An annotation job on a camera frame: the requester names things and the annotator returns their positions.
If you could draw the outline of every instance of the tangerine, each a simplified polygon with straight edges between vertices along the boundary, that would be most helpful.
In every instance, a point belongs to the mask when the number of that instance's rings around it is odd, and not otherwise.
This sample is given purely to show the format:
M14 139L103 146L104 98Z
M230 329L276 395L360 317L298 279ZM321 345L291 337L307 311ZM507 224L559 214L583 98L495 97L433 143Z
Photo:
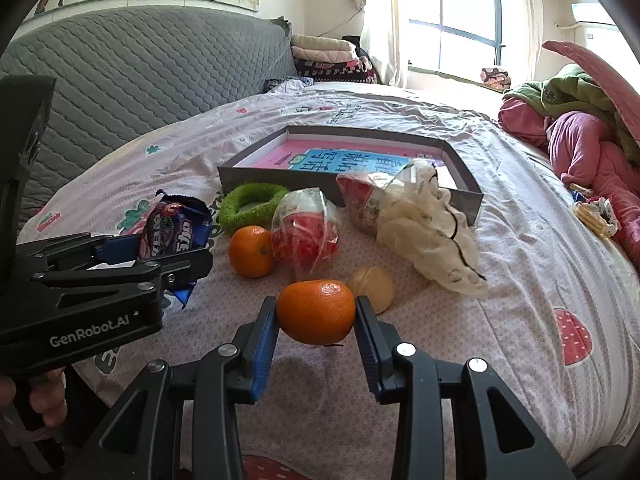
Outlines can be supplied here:
M342 341L351 331L356 304L342 282L297 282L280 293L276 316L290 338L308 345L331 345Z
M240 276L266 276L275 264L271 251L271 233L257 225L238 229L231 237L228 255L231 266Z

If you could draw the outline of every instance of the headboard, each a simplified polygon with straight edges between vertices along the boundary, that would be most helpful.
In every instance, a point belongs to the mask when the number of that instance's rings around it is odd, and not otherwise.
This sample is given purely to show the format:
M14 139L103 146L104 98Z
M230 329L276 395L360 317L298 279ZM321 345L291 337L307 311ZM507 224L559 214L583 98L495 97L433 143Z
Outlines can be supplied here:
M20 227L53 194L108 153L166 124L295 75L284 20L199 7L88 12L13 41L0 76L58 78Z

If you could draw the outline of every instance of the beige round object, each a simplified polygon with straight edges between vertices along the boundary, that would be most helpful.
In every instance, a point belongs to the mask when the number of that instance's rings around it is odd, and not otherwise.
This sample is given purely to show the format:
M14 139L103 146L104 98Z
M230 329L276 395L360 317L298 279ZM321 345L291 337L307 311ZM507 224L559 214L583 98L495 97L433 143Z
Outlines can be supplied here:
M359 267L349 278L347 286L354 296L368 296L373 312L381 314L394 299L394 281L380 267Z

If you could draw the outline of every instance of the window sill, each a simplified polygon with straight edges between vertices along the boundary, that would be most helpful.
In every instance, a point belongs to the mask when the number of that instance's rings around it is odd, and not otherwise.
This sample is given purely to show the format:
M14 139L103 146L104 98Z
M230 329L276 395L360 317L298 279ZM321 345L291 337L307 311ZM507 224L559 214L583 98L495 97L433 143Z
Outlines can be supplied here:
M447 74L445 72L439 72L437 70L429 70L427 68L419 68L415 65L409 65L408 67L409 72L415 72L418 74L430 74L430 75L437 75L439 77L442 77L444 79L453 79L455 81L459 81L461 83L469 83L471 85L476 85L479 86L480 88L485 88L487 90L490 90L491 92L497 92L498 94L502 94L501 90L496 90L495 88L490 88L487 85L483 85L482 83L479 83L478 81L471 81L471 79L466 79L464 77L460 77L457 75L451 75L451 74Z

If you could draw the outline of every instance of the green fuzzy ring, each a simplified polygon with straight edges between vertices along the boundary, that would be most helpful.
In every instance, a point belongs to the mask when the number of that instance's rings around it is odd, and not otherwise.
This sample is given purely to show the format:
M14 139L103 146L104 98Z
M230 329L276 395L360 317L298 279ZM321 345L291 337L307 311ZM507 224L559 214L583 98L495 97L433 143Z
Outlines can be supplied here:
M230 235L247 225L259 225L271 229L271 219L280 200L289 192L278 184L242 184L225 196L220 206L220 225ZM240 211L242 206L261 202L257 206Z

